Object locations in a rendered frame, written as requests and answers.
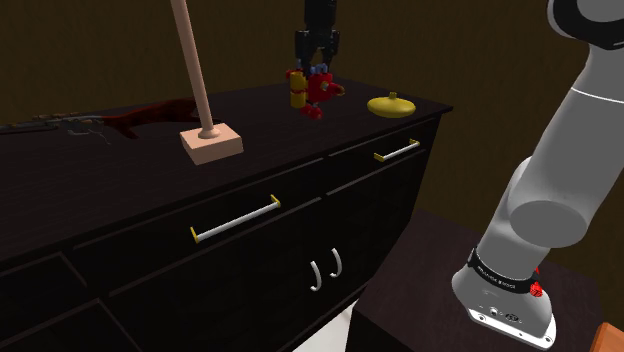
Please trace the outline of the dark chest of drawers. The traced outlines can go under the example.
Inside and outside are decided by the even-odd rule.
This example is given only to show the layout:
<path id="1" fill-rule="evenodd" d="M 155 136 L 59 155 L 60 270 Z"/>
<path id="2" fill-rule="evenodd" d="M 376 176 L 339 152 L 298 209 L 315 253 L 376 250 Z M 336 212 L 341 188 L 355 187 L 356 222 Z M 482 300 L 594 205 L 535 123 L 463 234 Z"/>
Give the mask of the dark chest of drawers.
<path id="1" fill-rule="evenodd" d="M 403 232 L 448 111 L 345 89 L 319 120 L 283 83 L 212 94 L 243 152 L 199 166 L 182 123 L 0 137 L 0 352 L 292 352 Z"/>

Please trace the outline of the yellow flat round gourd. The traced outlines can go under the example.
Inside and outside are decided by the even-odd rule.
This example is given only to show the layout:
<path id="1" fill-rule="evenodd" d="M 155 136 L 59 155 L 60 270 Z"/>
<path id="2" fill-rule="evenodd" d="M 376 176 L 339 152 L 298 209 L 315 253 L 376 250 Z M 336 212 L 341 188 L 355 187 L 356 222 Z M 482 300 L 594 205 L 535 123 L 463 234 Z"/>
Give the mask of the yellow flat round gourd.
<path id="1" fill-rule="evenodd" d="M 367 108 L 373 114 L 384 118 L 403 118 L 412 115 L 416 110 L 413 102 L 399 98 L 396 92 L 370 99 Z"/>

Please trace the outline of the dark red and grey rifle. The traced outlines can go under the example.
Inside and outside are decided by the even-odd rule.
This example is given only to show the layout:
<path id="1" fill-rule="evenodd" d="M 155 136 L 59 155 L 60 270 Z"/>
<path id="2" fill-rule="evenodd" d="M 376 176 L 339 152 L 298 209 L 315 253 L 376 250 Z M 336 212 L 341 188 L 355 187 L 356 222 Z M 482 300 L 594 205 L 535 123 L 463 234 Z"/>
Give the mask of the dark red and grey rifle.
<path id="1" fill-rule="evenodd" d="M 104 129 L 110 128 L 128 139 L 138 139 L 134 127 L 161 122 L 198 122 L 193 98 L 154 103 L 118 115 L 85 115 L 78 112 L 36 115 L 30 121 L 0 125 L 0 136 L 62 129 L 71 136 L 97 135 L 107 145 Z"/>

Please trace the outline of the pink pole on square base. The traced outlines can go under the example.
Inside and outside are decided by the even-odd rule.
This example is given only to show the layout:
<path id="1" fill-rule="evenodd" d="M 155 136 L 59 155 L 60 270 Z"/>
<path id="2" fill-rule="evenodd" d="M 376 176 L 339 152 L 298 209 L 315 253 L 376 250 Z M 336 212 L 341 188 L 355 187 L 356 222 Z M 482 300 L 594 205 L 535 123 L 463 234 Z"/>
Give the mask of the pink pole on square base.
<path id="1" fill-rule="evenodd" d="M 170 0 L 201 127 L 180 133 L 182 145 L 195 165 L 240 154 L 242 138 L 227 124 L 213 124 L 200 60 L 186 0 Z"/>

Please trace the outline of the red and yellow toy robot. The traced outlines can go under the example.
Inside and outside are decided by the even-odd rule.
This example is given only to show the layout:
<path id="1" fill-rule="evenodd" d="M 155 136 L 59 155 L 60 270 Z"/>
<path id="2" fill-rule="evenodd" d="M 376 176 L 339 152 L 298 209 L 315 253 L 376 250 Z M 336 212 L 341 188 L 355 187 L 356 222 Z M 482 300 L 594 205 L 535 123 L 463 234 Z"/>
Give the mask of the red and yellow toy robot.
<path id="1" fill-rule="evenodd" d="M 311 67 L 308 75 L 302 68 L 288 70 L 285 77 L 289 82 L 290 106 L 311 119 L 323 117 L 320 103 L 345 94 L 345 88 L 333 81 L 326 64 Z"/>

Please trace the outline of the orange box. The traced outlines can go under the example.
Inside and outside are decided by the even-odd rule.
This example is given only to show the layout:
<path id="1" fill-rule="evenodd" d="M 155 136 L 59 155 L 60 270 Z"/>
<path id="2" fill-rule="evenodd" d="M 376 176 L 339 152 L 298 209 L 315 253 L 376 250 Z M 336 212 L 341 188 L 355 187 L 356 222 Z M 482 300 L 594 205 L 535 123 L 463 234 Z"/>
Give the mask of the orange box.
<path id="1" fill-rule="evenodd" d="M 589 352 L 624 352 L 624 332 L 608 322 L 600 324 Z"/>

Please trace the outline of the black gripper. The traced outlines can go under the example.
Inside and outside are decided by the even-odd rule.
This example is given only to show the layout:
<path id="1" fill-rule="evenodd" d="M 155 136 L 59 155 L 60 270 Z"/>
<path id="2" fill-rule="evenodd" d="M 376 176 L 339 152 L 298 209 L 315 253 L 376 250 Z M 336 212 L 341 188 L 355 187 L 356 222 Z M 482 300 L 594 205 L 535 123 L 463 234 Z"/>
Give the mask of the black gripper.
<path id="1" fill-rule="evenodd" d="M 304 22 L 307 30 L 323 30 L 318 49 L 322 53 L 322 63 L 331 66 L 338 54 L 340 32 L 331 30 L 336 19 L 337 0 L 305 0 Z M 315 53 L 314 40 L 307 30 L 295 32 L 295 57 L 298 67 L 304 72 L 310 70 L 310 62 Z"/>

